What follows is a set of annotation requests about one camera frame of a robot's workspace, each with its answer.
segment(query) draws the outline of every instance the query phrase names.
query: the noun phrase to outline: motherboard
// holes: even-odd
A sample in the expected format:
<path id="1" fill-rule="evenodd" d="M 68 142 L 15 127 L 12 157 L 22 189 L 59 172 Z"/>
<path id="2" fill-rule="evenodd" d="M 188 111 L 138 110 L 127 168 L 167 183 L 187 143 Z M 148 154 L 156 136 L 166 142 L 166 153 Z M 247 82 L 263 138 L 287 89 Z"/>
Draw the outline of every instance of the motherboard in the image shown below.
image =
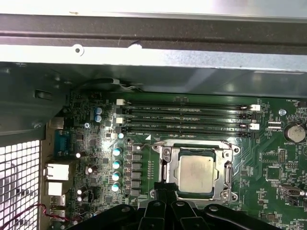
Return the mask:
<path id="1" fill-rule="evenodd" d="M 51 211 L 62 203 L 63 215 L 80 217 L 70 225 L 118 204 L 137 208 L 165 181 L 198 208 L 216 203 L 307 229 L 305 101 L 83 92 L 62 116 L 53 158 L 72 162 L 73 185 L 51 197 Z"/>

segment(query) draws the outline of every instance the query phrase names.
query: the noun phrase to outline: green circuit board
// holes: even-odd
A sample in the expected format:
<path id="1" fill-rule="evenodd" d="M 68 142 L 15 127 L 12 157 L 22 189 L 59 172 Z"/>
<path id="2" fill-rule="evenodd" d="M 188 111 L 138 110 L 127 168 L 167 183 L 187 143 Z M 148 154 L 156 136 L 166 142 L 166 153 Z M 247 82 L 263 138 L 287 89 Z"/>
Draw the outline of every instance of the green circuit board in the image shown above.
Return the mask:
<path id="1" fill-rule="evenodd" d="M 102 109 L 99 112 L 101 121 L 95 118 L 96 108 Z M 84 92 L 71 95 L 64 119 L 65 128 L 59 135 L 65 135 L 70 144 L 65 153 L 59 156 L 57 151 L 55 157 L 73 158 L 76 152 L 86 152 L 86 157 L 78 160 L 74 187 L 66 201 L 71 216 L 88 211 L 84 218 L 90 218 L 93 213 L 117 204 L 137 206 L 141 201 L 152 199 L 154 182 L 159 181 L 160 160 L 151 145 L 172 138 L 205 139 L 223 140 L 241 148 L 233 159 L 232 176 L 232 192 L 238 195 L 238 200 L 225 205 L 281 229 L 307 229 L 304 196 L 295 197 L 295 202 L 289 201 L 280 190 L 281 184 L 307 190 L 305 136 L 293 133 L 287 136 L 289 127 L 306 129 L 305 102 L 211 95 Z M 259 128 L 250 129 L 251 124 L 259 124 Z M 142 150 L 138 152 L 134 149 L 136 146 L 142 146 Z M 121 151 L 118 156 L 113 154 L 115 148 Z M 137 165 L 133 165 L 131 159 L 134 151 L 141 155 Z M 121 163 L 116 170 L 114 161 Z M 93 165 L 97 170 L 86 175 L 87 167 Z M 135 169 L 141 177 L 136 185 L 138 189 L 133 191 L 131 172 Z M 120 174 L 116 192 L 112 191 L 114 171 Z M 92 190 L 91 199 L 78 202 L 76 191 L 84 185 Z"/>

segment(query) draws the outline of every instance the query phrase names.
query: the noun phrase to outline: perforated metal panel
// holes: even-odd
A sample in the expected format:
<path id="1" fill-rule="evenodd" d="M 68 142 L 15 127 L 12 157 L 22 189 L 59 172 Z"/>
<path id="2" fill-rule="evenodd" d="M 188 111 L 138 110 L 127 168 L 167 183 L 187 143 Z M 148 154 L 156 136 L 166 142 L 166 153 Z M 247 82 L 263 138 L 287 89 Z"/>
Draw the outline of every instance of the perforated metal panel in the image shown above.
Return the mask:
<path id="1" fill-rule="evenodd" d="M 38 203 L 40 141 L 0 148 L 0 226 Z M 6 230 L 36 230 L 38 208 L 26 211 Z"/>

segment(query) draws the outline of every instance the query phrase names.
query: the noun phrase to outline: ram slot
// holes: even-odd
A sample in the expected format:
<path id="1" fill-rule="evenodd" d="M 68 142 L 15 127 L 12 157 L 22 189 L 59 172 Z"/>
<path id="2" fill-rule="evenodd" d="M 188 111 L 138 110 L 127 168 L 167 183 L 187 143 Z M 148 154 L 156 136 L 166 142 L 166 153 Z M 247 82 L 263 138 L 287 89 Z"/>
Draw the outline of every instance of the ram slot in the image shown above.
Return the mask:
<path id="1" fill-rule="evenodd" d="M 183 108 L 183 109 L 223 109 L 223 110 L 249 110 L 252 109 L 248 105 L 229 105 L 229 104 L 175 104 L 175 103 L 151 103 L 130 101 L 125 107 L 151 107 L 151 108 Z"/>
<path id="2" fill-rule="evenodd" d="M 169 125 L 174 125 L 174 126 L 182 126 L 182 127 L 188 127 L 191 126 L 193 128 L 204 128 L 204 127 L 223 127 L 223 128 L 241 128 L 241 129 L 246 129 L 248 128 L 249 124 L 243 124 L 243 123 L 210 123 L 206 122 L 204 124 L 200 122 L 193 122 L 193 121 L 174 121 L 174 120 L 168 120 L 168 121 L 160 121 L 160 120 L 151 120 L 150 122 L 146 120 L 126 120 L 126 125 L 158 125 L 158 126 L 169 126 Z"/>
<path id="3" fill-rule="evenodd" d="M 211 135 L 211 136 L 222 136 L 222 137 L 242 137 L 249 138 L 251 133 L 249 132 L 239 132 L 239 131 L 207 131 L 207 130 L 186 130 L 186 129 L 171 129 L 163 130 L 158 128 L 141 128 L 141 127 L 127 127 L 125 128 L 127 133 L 156 133 L 156 134 L 176 134 L 184 136 L 198 136 L 198 135 Z"/>
<path id="4" fill-rule="evenodd" d="M 179 112 L 179 111 L 155 111 L 155 110 L 140 110 L 136 112 L 132 111 L 125 111 L 124 115 L 131 115 L 134 117 L 138 116 L 146 116 L 146 117 L 153 117 L 154 119 L 163 119 L 166 116 L 174 117 L 175 119 L 184 119 L 187 116 L 189 118 L 224 118 L 224 119 L 243 119 L 243 120 L 250 120 L 250 114 L 222 114 L 219 112 L 215 112 L 214 114 L 206 114 L 206 113 L 196 113 L 196 112 Z"/>

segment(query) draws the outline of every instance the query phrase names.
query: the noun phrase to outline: cpu socket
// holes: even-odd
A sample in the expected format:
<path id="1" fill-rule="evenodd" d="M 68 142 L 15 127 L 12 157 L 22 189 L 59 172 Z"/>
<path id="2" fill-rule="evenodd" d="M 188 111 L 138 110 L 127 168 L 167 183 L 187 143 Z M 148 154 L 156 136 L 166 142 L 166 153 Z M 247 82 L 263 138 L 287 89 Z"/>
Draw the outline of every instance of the cpu socket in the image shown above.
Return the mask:
<path id="1" fill-rule="evenodd" d="M 152 149 L 160 154 L 160 181 L 176 183 L 178 199 L 196 205 L 237 201 L 231 179 L 233 156 L 240 147 L 225 141 L 167 139 Z"/>

